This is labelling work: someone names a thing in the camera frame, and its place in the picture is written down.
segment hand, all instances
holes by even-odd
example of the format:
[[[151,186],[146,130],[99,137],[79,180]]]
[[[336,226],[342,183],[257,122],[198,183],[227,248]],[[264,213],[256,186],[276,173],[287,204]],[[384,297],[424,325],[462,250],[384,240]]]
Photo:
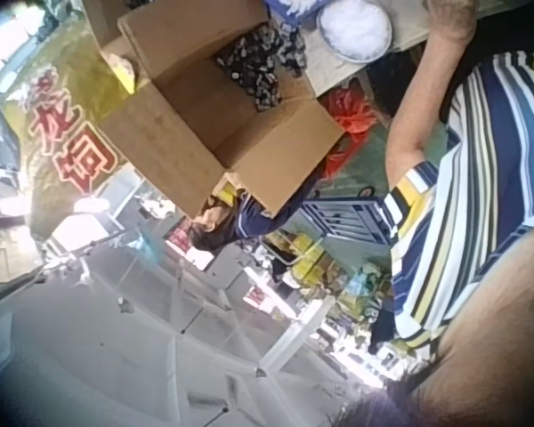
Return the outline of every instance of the hand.
[[[460,46],[473,40],[477,27],[477,0],[427,0],[431,36]]]

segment blue crate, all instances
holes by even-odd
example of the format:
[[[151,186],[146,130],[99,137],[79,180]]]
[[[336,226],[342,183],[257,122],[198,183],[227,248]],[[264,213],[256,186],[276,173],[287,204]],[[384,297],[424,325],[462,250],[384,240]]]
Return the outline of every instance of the blue crate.
[[[279,2],[279,0],[263,0],[267,5],[270,6],[271,11],[275,12],[283,18],[283,20],[293,27],[298,27],[301,25],[307,18],[311,17],[314,13],[316,13],[321,7],[326,6],[329,4],[332,0],[319,0],[310,10],[303,13],[302,15],[287,15],[287,11],[289,10],[289,7],[285,4],[282,4]]]

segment open cardboard box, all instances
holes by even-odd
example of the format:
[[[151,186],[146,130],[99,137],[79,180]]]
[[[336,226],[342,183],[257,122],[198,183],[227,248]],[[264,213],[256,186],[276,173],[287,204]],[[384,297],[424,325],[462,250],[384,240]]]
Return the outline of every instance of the open cardboard box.
[[[118,19],[131,10],[125,0],[82,0],[82,3],[101,56],[125,89],[134,93],[143,77],[142,68],[118,29]]]
[[[267,21],[261,0],[157,0],[119,27],[150,78],[101,129],[188,216],[226,172],[275,214],[344,132],[305,78],[277,70],[281,104],[253,98],[211,56]]]

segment red plastic bag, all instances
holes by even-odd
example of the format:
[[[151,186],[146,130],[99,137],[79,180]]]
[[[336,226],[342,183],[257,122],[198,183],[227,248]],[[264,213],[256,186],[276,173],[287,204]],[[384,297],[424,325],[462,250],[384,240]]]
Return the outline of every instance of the red plastic bag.
[[[368,131],[377,122],[377,117],[356,78],[351,80],[347,89],[333,89],[321,103],[351,137],[346,148],[337,145],[328,154],[322,179],[330,179],[364,145]]]

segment striped shirt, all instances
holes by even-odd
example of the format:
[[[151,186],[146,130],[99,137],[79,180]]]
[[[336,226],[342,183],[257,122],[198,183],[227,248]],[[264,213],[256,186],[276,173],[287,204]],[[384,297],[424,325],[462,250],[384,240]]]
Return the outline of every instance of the striped shirt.
[[[450,151],[385,198],[400,337],[429,357],[500,255],[534,227],[534,55],[497,55],[457,89]]]

